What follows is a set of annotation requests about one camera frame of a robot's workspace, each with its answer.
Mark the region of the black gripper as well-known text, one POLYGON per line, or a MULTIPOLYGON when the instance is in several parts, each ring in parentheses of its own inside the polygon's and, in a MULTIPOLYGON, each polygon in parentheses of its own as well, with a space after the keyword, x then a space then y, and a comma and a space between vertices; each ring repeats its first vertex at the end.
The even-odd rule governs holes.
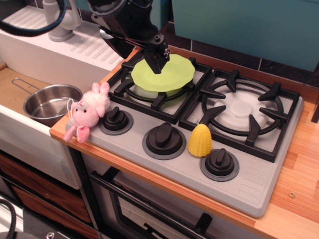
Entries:
POLYGON ((124 45, 120 47, 119 55, 127 58, 134 46, 143 49, 143 56, 155 74, 160 74, 165 64, 170 60, 170 49, 164 35, 150 20, 139 22, 120 20, 121 36, 124 45))

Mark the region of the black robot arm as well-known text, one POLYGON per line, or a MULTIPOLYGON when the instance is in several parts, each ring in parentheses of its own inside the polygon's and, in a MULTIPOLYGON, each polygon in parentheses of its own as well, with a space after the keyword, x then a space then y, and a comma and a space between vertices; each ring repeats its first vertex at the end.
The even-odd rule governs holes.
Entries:
POLYGON ((90 0, 92 20, 100 26, 104 41, 126 59, 135 47, 155 74, 169 61, 164 35, 151 22, 151 0, 90 0))

